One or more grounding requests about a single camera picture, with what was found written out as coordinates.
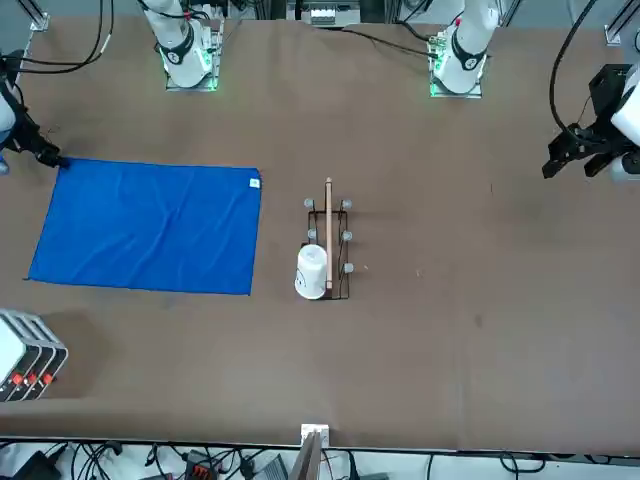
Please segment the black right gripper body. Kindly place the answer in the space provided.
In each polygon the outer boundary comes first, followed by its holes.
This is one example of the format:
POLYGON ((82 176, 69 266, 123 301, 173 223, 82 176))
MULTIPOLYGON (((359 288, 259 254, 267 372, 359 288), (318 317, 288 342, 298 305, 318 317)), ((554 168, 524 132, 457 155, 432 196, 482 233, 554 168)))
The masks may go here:
POLYGON ((39 126, 31 119, 28 109, 14 94, 18 60, 23 50, 14 50, 9 59, 1 60, 1 149, 15 152, 29 151, 43 154, 47 141, 40 135, 39 126))

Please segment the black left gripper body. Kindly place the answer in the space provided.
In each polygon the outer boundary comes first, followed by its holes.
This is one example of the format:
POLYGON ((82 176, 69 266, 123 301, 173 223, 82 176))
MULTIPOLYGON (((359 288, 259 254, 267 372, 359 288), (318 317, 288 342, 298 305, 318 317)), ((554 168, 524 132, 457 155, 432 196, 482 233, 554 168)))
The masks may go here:
POLYGON ((578 136, 585 144, 613 144, 624 142, 624 136, 612 124, 623 97, 630 64, 606 64, 589 82, 589 92, 595 121, 581 128, 578 136))

